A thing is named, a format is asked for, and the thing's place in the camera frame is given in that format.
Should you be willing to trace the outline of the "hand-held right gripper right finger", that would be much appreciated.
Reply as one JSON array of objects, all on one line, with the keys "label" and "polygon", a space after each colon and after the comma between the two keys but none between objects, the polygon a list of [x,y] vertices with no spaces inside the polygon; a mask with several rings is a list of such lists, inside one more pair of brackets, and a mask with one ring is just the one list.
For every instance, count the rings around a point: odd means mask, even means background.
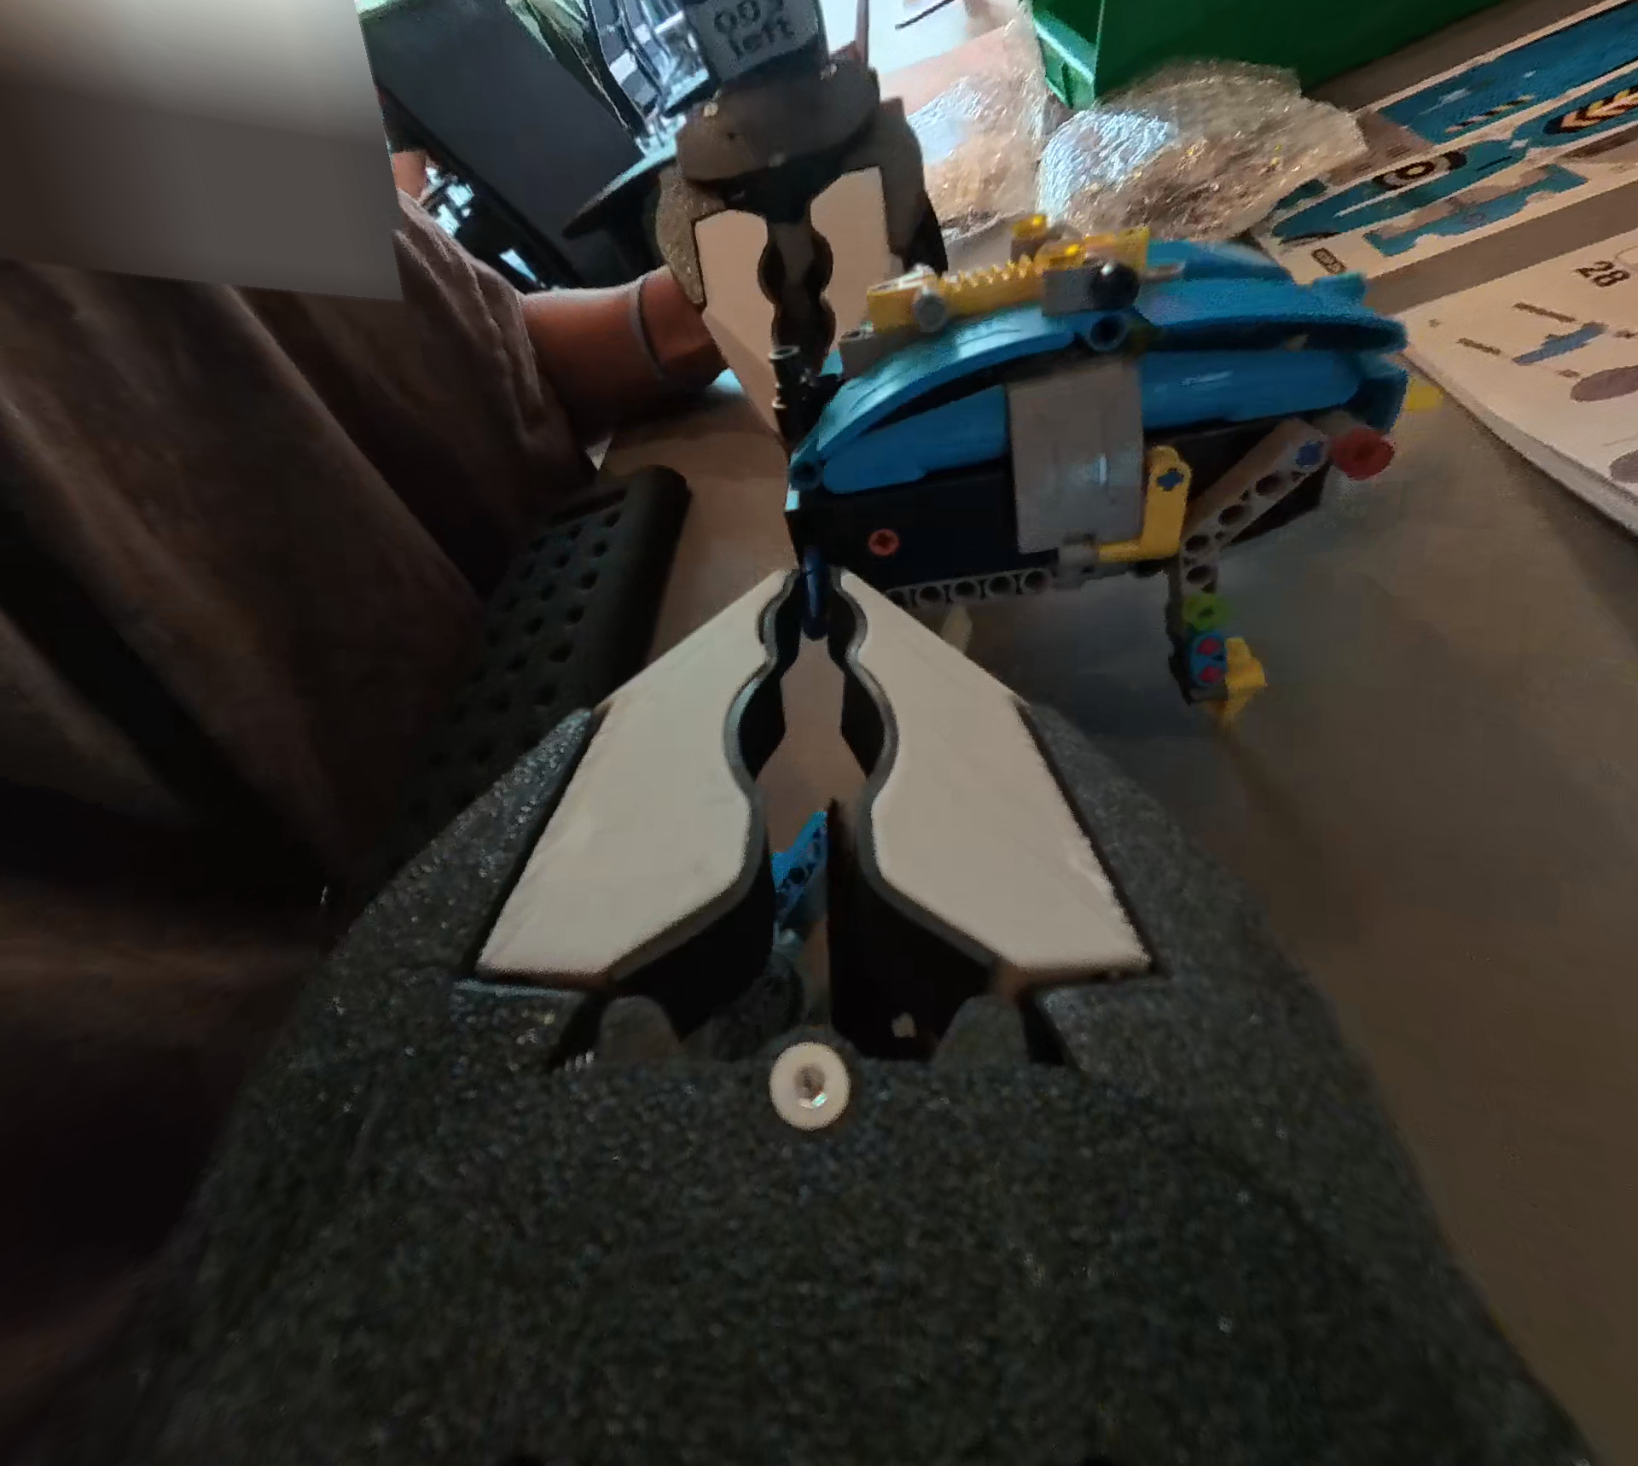
[{"label": "hand-held right gripper right finger", "polygon": [[1151,972],[1026,706],[862,578],[832,579],[855,844],[874,895],[1004,991]]}]

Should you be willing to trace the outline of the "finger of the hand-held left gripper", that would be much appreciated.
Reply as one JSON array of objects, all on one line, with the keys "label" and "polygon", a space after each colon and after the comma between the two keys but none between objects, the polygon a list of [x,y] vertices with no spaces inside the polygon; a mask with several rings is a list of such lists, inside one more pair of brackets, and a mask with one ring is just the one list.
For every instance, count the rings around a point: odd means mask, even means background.
[{"label": "finger of the hand-held left gripper", "polygon": [[871,291],[907,272],[891,248],[883,171],[866,166],[844,175],[811,202],[809,226],[833,349],[866,322]]},{"label": "finger of the hand-held left gripper", "polygon": [[697,223],[695,245],[707,330],[748,407],[782,448],[792,451],[774,368],[774,352],[782,345],[777,328],[786,282],[782,248],[767,221],[743,209],[726,209]]}]

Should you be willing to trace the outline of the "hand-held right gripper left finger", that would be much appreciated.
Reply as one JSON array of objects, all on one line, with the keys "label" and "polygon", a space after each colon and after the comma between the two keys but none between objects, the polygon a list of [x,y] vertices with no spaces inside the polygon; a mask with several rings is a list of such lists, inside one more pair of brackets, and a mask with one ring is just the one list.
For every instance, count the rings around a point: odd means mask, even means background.
[{"label": "hand-held right gripper left finger", "polygon": [[596,712],[560,801],[477,958],[487,982],[610,992],[755,883],[767,816],[734,724],[779,668],[772,574]]}]

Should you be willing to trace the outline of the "blue beam with grey wheel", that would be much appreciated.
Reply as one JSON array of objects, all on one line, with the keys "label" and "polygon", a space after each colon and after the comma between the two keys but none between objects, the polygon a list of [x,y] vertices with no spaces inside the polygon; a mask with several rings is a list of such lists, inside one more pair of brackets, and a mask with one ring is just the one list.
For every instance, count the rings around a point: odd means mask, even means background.
[{"label": "blue beam with grey wheel", "polygon": [[[830,560],[809,545],[799,564],[799,641],[782,675],[787,694],[789,675],[809,642],[828,646],[832,639],[833,572]],[[830,857],[830,808],[811,815],[786,851],[772,856],[775,892],[774,956],[786,965],[789,977],[804,982],[809,977],[806,953],[809,938],[823,914],[816,897],[826,876]]]}]

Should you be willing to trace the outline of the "blue brick-built toy model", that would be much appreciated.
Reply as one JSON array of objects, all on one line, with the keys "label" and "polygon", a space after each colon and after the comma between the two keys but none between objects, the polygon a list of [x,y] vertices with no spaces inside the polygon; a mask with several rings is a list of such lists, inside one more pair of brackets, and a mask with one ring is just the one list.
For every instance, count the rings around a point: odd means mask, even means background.
[{"label": "blue brick-built toy model", "polygon": [[1002,265],[871,289],[823,369],[779,356],[809,608],[849,571],[910,610],[1166,581],[1171,675],[1231,723],[1267,688],[1224,555],[1393,467],[1403,325],[1355,274],[1018,223]]}]

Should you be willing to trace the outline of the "person's left forearm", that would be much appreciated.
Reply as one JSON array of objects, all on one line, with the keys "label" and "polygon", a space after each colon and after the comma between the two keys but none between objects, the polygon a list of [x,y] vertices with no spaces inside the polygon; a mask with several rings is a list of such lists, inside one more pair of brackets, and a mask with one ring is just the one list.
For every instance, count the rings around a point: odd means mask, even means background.
[{"label": "person's left forearm", "polygon": [[553,289],[519,298],[543,378],[577,441],[588,446],[637,424],[668,395],[630,334],[630,287]]}]

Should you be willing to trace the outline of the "person's left hand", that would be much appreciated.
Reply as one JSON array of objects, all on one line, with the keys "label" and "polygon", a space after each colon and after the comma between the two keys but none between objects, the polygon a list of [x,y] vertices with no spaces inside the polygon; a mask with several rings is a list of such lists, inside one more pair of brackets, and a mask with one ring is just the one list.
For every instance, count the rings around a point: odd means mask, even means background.
[{"label": "person's left hand", "polygon": [[671,270],[658,269],[642,279],[637,311],[651,361],[671,392],[707,392],[728,371],[702,310]]}]

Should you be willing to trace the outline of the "grey wristband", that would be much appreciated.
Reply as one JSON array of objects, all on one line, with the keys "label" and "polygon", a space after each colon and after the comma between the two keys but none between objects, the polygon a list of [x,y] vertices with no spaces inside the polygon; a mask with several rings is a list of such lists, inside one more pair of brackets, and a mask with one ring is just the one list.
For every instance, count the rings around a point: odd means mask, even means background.
[{"label": "grey wristband", "polygon": [[661,359],[654,337],[651,334],[647,315],[646,315],[646,287],[649,284],[649,275],[644,275],[634,281],[629,287],[627,296],[627,322],[632,340],[637,349],[642,352],[644,366],[647,368],[654,383],[666,392],[675,392],[678,386],[673,380],[673,374]]}]

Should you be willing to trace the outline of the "small bubble wrap bag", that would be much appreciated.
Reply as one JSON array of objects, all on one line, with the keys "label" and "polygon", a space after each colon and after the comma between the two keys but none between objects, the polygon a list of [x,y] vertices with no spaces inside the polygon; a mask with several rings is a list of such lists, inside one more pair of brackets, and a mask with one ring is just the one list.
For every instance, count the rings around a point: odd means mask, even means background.
[{"label": "small bubble wrap bag", "polygon": [[965,59],[953,84],[910,118],[949,245],[1035,214],[1043,154],[1070,115],[1050,84],[1030,2]]}]

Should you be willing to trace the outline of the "olive green jacket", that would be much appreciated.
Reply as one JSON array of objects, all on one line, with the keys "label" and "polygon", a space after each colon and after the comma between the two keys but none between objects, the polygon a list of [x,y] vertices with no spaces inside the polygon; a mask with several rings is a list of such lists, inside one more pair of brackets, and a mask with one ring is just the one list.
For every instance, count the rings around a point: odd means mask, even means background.
[{"label": "olive green jacket", "polygon": [[586,0],[506,2],[567,74],[593,96],[605,95],[600,71],[601,50]]}]

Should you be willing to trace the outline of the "black office chair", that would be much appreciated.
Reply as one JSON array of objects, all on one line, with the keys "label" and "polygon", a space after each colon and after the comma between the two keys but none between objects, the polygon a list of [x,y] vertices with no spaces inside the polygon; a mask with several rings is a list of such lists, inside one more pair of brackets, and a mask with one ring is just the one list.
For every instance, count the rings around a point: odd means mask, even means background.
[{"label": "black office chair", "polygon": [[396,0],[361,30],[390,130],[466,192],[434,195],[465,248],[542,287],[661,267],[658,168],[506,0]]}]

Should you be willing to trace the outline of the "large bubble wrap bag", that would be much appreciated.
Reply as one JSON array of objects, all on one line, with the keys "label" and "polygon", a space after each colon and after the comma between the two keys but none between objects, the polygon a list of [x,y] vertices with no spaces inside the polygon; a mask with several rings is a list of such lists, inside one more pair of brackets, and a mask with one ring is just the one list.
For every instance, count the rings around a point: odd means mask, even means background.
[{"label": "large bubble wrap bag", "polygon": [[1285,69],[1175,62],[1077,110],[1038,159],[1035,209],[1076,233],[1234,240],[1367,156],[1357,118]]}]

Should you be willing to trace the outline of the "person's brown shirt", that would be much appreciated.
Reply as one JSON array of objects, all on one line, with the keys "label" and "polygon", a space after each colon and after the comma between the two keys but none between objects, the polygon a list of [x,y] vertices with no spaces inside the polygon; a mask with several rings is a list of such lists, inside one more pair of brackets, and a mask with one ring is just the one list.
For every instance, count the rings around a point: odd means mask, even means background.
[{"label": "person's brown shirt", "polygon": [[482,603],[589,479],[523,293],[4,260],[4,1458],[113,1334],[376,849]]}]

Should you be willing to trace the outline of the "blue sticker sheet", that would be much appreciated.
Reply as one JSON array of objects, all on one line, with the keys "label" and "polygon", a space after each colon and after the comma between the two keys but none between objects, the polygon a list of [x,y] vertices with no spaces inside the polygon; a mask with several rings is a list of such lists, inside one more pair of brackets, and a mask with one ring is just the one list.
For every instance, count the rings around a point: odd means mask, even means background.
[{"label": "blue sticker sheet", "polygon": [[1637,0],[1596,2],[1364,107],[1362,161],[1255,231],[1296,279],[1396,277],[1635,187]]}]

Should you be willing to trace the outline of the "open instruction booklet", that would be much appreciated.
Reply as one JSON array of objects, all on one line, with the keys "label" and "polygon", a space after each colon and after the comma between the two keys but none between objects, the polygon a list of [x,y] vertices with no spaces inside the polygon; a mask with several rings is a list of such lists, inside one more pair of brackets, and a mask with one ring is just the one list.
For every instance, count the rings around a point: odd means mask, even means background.
[{"label": "open instruction booklet", "polygon": [[1637,235],[1403,315],[1408,359],[1569,494],[1637,533]]}]

